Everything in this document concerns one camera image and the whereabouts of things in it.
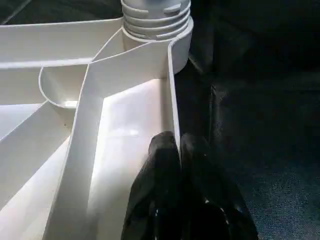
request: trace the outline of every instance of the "gloved hand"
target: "gloved hand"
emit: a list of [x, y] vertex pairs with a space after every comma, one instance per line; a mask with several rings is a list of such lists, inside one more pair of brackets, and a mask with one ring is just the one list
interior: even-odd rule
[[180, 240], [181, 166], [171, 132], [155, 136], [129, 197], [122, 240]]
[[214, 161], [203, 137], [181, 139], [184, 240], [257, 240], [256, 226], [237, 187]]
[[204, 138], [155, 136], [129, 197], [122, 240], [257, 240], [238, 187], [214, 163]]

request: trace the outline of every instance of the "black rubber glove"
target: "black rubber glove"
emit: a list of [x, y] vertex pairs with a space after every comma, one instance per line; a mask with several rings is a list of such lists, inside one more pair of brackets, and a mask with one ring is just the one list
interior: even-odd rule
[[122, 240], [180, 240], [181, 164], [171, 132], [155, 136], [129, 197]]
[[257, 240], [256, 226], [238, 187], [218, 167], [202, 137], [181, 139], [184, 240]]

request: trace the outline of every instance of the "dark fabric surface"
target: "dark fabric surface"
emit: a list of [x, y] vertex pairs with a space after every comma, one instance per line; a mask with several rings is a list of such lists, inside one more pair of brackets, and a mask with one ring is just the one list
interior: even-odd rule
[[320, 239], [319, 93], [318, 72], [212, 85], [211, 146], [260, 239]]

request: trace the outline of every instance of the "white plastic tray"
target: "white plastic tray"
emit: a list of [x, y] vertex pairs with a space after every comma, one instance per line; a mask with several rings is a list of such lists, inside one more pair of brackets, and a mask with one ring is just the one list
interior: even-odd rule
[[119, 240], [151, 138], [179, 145], [173, 40], [130, 36], [122, 18], [0, 26], [0, 239]]

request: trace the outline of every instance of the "black glove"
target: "black glove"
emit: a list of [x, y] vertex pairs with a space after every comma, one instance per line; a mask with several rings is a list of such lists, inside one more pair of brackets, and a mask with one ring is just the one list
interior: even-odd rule
[[248, 208], [204, 138], [155, 136], [129, 197], [122, 240], [257, 240]]
[[184, 240], [257, 240], [256, 226], [237, 187], [213, 159], [203, 137], [181, 139]]
[[182, 232], [181, 165], [171, 132], [155, 136], [149, 156], [135, 179], [122, 240], [180, 240]]

